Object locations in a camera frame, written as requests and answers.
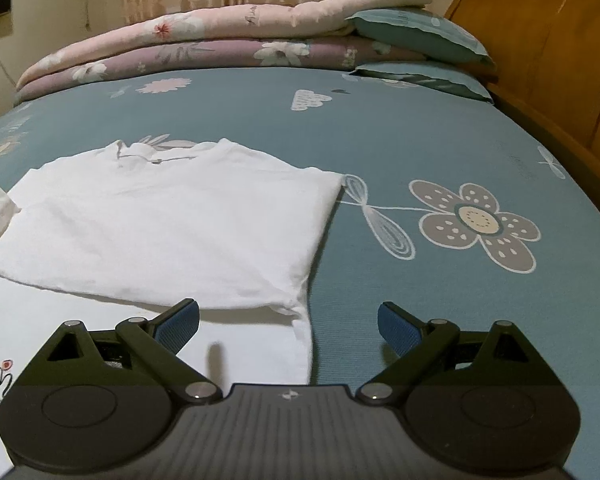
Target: pillow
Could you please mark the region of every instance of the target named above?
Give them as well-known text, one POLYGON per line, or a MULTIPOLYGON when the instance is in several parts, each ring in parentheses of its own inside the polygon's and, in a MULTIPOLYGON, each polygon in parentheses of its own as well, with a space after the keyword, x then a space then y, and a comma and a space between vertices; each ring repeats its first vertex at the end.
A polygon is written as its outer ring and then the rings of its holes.
POLYGON ((368 63, 359 65, 351 74, 405 81, 493 104, 487 89, 473 76, 459 68, 435 61, 368 63))
POLYGON ((485 47, 464 28, 423 9, 360 10, 347 20, 360 36, 403 46, 431 59, 494 66, 485 47))

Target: white t-shirt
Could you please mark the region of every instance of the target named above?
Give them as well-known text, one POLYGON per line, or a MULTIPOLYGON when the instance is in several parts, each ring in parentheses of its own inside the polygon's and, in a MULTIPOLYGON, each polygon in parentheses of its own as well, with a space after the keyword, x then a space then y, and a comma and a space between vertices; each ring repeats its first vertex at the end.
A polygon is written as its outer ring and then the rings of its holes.
POLYGON ((0 276, 170 306, 306 313, 306 285, 342 176, 223 139, 59 158, 9 193, 0 276))

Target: floral pattern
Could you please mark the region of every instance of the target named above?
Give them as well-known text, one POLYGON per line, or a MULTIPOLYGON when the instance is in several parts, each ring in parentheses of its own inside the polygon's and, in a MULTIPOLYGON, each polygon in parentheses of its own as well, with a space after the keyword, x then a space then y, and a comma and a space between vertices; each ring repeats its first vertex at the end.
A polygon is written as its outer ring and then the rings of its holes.
POLYGON ((538 227, 520 215, 501 212, 496 197, 487 189, 462 184, 455 194, 425 180, 413 180, 409 189, 435 209, 419 222, 420 232, 433 244, 461 250, 479 242, 499 266, 521 274, 535 270, 536 259, 524 242, 540 239, 538 227))
POLYGON ((352 70, 356 67, 356 54, 358 51, 355 48, 348 48, 345 55, 344 61, 342 62, 342 66, 349 70, 352 70))
POLYGON ((95 61, 79 66, 75 69, 72 78, 80 84, 93 83, 95 81, 102 81, 106 72, 106 65, 102 62, 95 61))
POLYGON ((184 88, 191 83, 191 79, 183 77, 174 77, 171 79, 160 79, 158 81, 151 81, 142 88, 138 88, 136 92, 141 94, 159 94, 162 92, 170 92, 177 90, 178 88, 184 88))
POLYGON ((273 41, 263 43, 253 57, 262 60, 261 66, 302 66, 300 56, 308 55, 309 46, 306 43, 273 41))
POLYGON ((536 269, 536 259, 524 242, 540 239, 538 227, 523 216, 500 211, 496 197, 482 186, 462 184, 456 194, 426 180, 411 181, 409 189, 429 208, 369 205, 365 181, 352 174, 344 176, 343 187, 354 202, 340 203, 361 207, 374 237, 395 258, 413 260, 415 246, 402 227, 378 210, 423 211, 420 232, 433 244, 462 250, 479 243, 504 269, 520 274, 536 269))
POLYGON ((556 177, 561 178, 563 180, 567 178, 566 175, 559 168, 560 164, 558 164, 558 162, 555 160, 554 156, 549 152, 548 149, 546 149, 544 146, 538 146, 538 152, 540 152, 540 155, 542 155, 542 158, 544 158, 544 162, 538 162, 538 164, 547 164, 549 168, 551 168, 551 171, 554 172, 554 175, 556 177))
POLYGON ((8 122, 0 128, 0 156, 11 153, 20 145, 20 139, 27 135, 27 132, 21 132, 20 128, 31 116, 24 116, 8 122))
POLYGON ((64 56, 64 51, 58 50, 58 52, 54 54, 49 54, 46 57, 43 57, 39 62, 38 66, 43 68, 44 70, 49 70, 50 68, 59 65, 62 62, 62 57, 64 56))
POLYGON ((374 41, 371 44, 371 48, 380 56, 386 56, 391 52, 391 45, 382 43, 381 41, 374 41))
POLYGON ((144 36, 148 41, 200 40, 205 37, 205 23, 188 14, 161 16, 146 22, 144 36))

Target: folded quilt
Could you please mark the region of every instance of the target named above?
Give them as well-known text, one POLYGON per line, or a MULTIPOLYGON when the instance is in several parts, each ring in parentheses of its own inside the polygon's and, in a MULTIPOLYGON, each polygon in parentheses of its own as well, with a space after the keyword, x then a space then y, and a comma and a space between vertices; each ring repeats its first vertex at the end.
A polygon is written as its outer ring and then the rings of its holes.
POLYGON ((378 41, 345 36, 314 40, 211 40, 136 48, 107 59, 44 75, 23 86, 16 105, 95 81, 114 81, 144 74, 189 68, 295 66, 353 70, 360 64, 420 61, 423 54, 378 41))
POLYGON ((20 77, 16 90, 43 75, 121 52, 175 41, 220 38, 312 38, 347 27, 360 10, 422 7, 432 0, 323 0, 295 7, 240 5, 168 14, 79 41, 46 56, 20 77))

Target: wooden headboard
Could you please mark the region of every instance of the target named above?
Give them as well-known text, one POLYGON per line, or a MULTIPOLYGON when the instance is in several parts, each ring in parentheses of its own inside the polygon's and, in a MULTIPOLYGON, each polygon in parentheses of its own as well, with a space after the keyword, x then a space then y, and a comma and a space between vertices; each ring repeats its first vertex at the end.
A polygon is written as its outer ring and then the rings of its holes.
POLYGON ((446 17, 498 65, 496 105, 600 210, 600 0, 454 0, 446 17))

